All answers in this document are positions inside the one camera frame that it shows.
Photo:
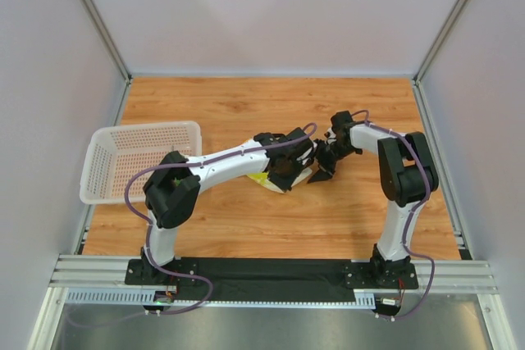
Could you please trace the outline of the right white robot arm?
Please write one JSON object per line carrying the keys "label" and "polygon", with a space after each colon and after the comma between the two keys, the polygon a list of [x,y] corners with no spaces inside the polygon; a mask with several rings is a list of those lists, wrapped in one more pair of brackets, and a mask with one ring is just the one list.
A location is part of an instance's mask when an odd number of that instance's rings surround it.
{"label": "right white robot arm", "polygon": [[351,289],[416,289],[412,257],[424,256],[410,244],[418,216],[439,186],[426,136],[382,128],[368,119],[357,121],[349,111],[331,118],[331,128],[316,141],[317,172],[310,183],[327,181],[338,161],[364,151],[377,155],[381,189],[387,199],[386,221],[372,256],[366,262],[345,263],[346,286]]}

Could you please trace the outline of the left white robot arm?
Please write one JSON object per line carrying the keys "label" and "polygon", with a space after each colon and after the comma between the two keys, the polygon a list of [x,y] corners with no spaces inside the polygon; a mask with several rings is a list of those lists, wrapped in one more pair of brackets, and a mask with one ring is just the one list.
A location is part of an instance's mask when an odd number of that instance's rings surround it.
{"label": "left white robot arm", "polygon": [[165,275],[175,260],[178,227],[193,214],[199,195],[230,180],[264,174],[282,193],[308,175],[317,144],[302,129],[288,134],[261,133],[241,145],[207,156],[168,153],[143,186],[152,221],[141,259],[148,275]]}

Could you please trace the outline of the lime yellow towel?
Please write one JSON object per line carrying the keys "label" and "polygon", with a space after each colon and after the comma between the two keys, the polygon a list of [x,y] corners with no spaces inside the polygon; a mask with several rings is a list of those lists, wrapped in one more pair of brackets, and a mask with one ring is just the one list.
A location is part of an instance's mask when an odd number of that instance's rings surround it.
{"label": "lime yellow towel", "polygon": [[[297,184],[303,182],[306,180],[313,171],[310,168],[306,168],[302,170],[300,175],[294,180],[292,183],[292,186],[296,186]],[[264,187],[265,189],[268,189],[275,193],[285,193],[285,191],[281,190],[279,187],[274,185],[268,178],[267,173],[255,173],[255,174],[248,174],[247,177],[257,183],[258,185]]]}

